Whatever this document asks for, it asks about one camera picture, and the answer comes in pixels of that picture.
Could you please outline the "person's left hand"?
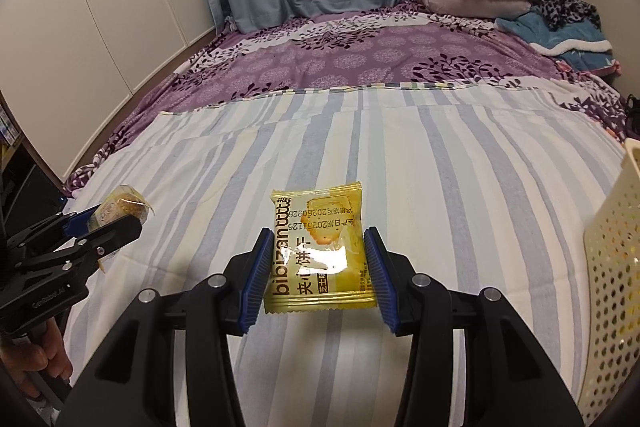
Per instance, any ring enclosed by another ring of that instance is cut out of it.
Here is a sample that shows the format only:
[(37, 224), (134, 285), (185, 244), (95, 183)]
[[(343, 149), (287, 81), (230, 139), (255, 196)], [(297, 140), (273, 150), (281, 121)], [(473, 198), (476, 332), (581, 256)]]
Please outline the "person's left hand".
[(46, 371), (52, 378), (60, 377), (63, 381), (68, 381), (73, 374), (73, 364), (53, 317), (47, 321), (47, 330), (36, 343), (14, 343), (2, 338), (1, 360), (17, 388), (29, 399), (41, 395), (29, 373)]

